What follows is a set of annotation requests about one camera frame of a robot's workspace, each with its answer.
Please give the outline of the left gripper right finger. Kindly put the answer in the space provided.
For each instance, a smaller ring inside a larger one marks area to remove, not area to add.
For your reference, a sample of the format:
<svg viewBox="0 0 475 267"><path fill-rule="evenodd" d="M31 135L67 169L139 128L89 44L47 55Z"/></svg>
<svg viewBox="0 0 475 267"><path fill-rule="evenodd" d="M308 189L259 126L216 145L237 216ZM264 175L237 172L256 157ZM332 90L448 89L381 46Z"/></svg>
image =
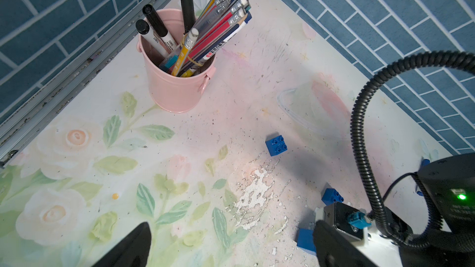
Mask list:
<svg viewBox="0 0 475 267"><path fill-rule="evenodd" d="M321 267L376 267L325 221L315 223L313 241Z"/></svg>

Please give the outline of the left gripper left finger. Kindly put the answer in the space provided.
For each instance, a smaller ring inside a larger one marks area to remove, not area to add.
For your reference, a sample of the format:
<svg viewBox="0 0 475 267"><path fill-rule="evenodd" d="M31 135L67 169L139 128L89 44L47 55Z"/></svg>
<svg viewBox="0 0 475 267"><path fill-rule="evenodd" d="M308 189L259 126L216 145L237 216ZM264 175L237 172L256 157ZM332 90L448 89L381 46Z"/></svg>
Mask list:
<svg viewBox="0 0 475 267"><path fill-rule="evenodd" d="M148 222L143 222L104 255L94 267L145 267L152 244Z"/></svg>

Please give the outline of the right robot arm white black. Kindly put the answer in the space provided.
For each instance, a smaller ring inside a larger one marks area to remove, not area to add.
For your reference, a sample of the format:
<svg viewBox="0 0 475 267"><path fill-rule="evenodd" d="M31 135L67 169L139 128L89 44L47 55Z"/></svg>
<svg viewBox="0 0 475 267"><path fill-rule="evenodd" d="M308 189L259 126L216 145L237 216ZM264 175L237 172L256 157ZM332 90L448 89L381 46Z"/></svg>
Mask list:
<svg viewBox="0 0 475 267"><path fill-rule="evenodd" d="M475 155L451 156L423 166L418 177L449 232L430 230L428 248L400 249L404 267L475 265Z"/></svg>

